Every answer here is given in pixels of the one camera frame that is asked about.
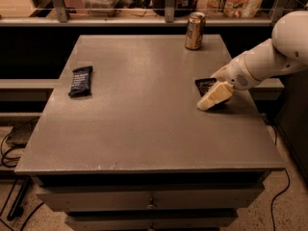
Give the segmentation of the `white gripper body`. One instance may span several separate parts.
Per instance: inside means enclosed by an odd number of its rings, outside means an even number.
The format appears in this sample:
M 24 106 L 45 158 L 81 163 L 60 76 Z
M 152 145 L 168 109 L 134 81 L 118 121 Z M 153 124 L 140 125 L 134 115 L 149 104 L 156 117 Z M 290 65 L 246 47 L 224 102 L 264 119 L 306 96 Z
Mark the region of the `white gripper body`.
M 234 58 L 223 71 L 223 78 L 236 90 L 249 90 L 259 84 L 249 73 L 244 57 L 245 54 L 241 54 Z

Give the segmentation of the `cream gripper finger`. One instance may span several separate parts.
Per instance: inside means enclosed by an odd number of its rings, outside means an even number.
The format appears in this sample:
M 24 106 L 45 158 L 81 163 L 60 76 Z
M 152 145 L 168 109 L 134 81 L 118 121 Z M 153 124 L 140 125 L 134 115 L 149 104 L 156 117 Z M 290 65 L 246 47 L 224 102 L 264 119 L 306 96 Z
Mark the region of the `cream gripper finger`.
M 216 82 L 202 96 L 197 103 L 197 108 L 206 111 L 215 105 L 228 100 L 233 94 L 233 86 L 228 82 Z
M 223 66 L 222 68 L 220 68 L 218 71 L 216 71 L 215 73 L 213 73 L 211 75 L 212 78 L 215 78 L 217 81 L 220 82 L 225 82 L 226 81 L 226 77 L 225 77 L 225 73 L 226 73 L 226 68 L 227 66 Z

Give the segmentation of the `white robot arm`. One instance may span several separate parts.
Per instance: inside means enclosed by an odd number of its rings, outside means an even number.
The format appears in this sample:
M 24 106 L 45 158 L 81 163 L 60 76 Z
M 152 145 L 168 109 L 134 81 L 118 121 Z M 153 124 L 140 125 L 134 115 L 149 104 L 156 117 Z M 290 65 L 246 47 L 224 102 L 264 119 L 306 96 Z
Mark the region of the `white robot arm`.
M 216 81 L 197 103 L 201 111 L 230 99 L 234 90 L 249 90 L 273 76 L 303 71 L 308 66 L 308 12 L 281 17 L 271 38 L 232 59 L 211 75 Z

